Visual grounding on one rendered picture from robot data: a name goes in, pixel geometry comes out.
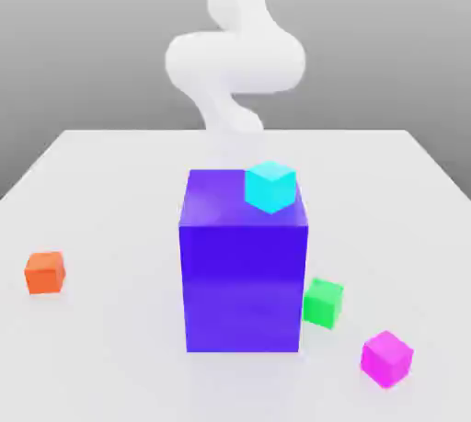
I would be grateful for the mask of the small cyan cube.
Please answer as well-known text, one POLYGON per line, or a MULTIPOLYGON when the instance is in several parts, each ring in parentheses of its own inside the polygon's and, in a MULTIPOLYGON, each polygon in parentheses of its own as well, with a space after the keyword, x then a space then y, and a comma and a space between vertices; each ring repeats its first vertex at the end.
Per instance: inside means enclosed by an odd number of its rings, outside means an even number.
POLYGON ((296 190, 296 172, 286 165, 267 161, 244 173, 245 202, 269 214, 291 206, 296 190))

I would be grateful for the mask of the large purple box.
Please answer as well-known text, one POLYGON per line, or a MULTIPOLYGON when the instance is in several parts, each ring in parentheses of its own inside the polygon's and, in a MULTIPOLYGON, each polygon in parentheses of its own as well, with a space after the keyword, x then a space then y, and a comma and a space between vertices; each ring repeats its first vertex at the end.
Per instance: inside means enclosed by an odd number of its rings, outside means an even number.
POLYGON ((299 348, 308 220, 303 199, 273 214, 244 199, 238 169, 190 170, 179 250, 189 352, 299 348))

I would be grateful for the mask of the small orange cube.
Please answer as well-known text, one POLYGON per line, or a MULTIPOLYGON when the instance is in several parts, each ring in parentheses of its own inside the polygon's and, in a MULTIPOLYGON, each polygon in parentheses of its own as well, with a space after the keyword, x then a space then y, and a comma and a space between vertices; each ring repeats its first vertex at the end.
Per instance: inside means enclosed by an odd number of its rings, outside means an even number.
POLYGON ((63 254, 58 251, 31 254, 24 274, 30 294, 60 292, 66 276, 63 254))

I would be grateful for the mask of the small green cube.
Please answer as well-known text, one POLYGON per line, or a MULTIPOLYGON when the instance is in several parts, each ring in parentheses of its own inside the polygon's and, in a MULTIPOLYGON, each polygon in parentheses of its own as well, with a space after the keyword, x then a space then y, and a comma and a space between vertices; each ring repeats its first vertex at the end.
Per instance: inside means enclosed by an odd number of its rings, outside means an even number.
POLYGON ((304 294, 303 320, 333 329, 342 309, 343 291, 338 283, 313 278, 304 294))

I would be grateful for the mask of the small magenta cube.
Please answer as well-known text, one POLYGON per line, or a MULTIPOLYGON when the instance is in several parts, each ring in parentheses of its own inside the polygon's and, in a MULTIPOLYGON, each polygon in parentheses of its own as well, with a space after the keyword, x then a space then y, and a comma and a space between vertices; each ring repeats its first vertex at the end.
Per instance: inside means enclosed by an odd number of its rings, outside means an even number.
POLYGON ((409 373, 414 349, 385 330, 362 346, 361 370, 382 388, 390 388, 409 373))

